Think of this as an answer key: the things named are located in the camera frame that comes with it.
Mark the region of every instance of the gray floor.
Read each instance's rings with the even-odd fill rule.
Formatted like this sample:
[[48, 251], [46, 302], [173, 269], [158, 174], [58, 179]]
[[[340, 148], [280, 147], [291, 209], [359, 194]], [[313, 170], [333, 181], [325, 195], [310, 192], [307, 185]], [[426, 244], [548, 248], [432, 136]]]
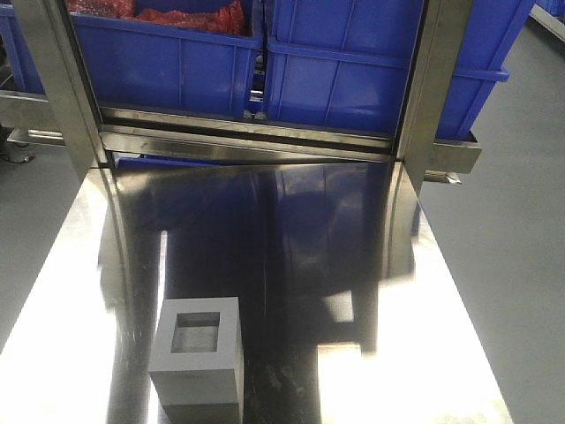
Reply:
[[565, 49], [536, 29], [473, 127], [473, 173], [421, 198], [516, 424], [565, 422]]
[[[461, 187], [422, 199], [516, 424], [565, 422], [565, 54], [526, 27]], [[66, 153], [0, 163], [0, 346], [78, 184]]]

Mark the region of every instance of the stainless steel frame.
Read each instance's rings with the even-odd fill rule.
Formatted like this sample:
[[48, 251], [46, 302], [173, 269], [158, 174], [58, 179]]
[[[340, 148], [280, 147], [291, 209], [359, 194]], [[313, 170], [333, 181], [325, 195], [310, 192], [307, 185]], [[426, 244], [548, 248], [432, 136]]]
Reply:
[[75, 171], [82, 179], [89, 168], [105, 166], [108, 159], [98, 134], [100, 112], [71, 18], [63, 1], [14, 0], [11, 3]]
[[423, 11], [395, 146], [417, 193], [430, 165], [472, 5], [472, 0], [429, 0]]
[[[425, 2], [396, 137], [187, 117], [174, 111], [99, 108], [64, 2], [15, 0], [13, 5], [49, 101], [0, 92], [2, 124], [35, 130], [16, 132], [14, 140], [60, 144], [52, 134], [60, 131], [80, 176], [90, 166], [108, 166], [105, 150], [114, 149], [251, 163], [379, 161], [387, 156], [405, 162], [419, 191], [426, 170], [468, 172], [480, 150], [477, 144], [433, 139], [472, 0]], [[44, 137], [44, 131], [50, 134]]]

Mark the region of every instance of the blue storage bin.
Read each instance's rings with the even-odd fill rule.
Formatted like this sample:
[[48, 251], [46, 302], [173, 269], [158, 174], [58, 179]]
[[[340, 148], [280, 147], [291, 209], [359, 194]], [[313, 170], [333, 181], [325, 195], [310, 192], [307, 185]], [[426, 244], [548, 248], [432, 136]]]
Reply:
[[[278, 42], [410, 57], [422, 0], [268, 0]], [[475, 0], [459, 64], [499, 69], [535, 0]]]
[[565, 0], [538, 0], [536, 4], [551, 15], [565, 16]]
[[[214, 11], [231, 0], [138, 0], [137, 12]], [[242, 117], [255, 59], [263, 44], [260, 0], [244, 0], [250, 36], [72, 14], [99, 100]], [[28, 93], [43, 93], [10, 5], [0, 4], [0, 34], [14, 79]]]
[[[308, 49], [269, 37], [266, 103], [270, 120], [394, 133], [409, 60]], [[462, 140], [507, 70], [457, 67], [438, 137]]]

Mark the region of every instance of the metal post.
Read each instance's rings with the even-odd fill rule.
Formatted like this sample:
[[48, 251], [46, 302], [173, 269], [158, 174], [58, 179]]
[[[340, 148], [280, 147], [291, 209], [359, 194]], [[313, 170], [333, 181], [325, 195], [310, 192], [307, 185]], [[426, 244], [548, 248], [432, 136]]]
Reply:
[[108, 162], [98, 134], [100, 111], [63, 0], [12, 0], [75, 171]]
[[404, 161], [416, 193], [431, 160], [472, 5], [473, 0], [427, 0], [422, 12], [395, 138], [396, 158]]

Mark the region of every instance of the stainless steel table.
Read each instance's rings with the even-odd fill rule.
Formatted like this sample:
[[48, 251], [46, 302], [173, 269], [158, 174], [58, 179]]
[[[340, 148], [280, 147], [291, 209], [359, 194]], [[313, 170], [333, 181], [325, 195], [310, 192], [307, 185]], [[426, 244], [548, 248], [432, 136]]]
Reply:
[[245, 423], [510, 423], [400, 164], [90, 170], [0, 356], [0, 423], [166, 423], [163, 299], [238, 296]]

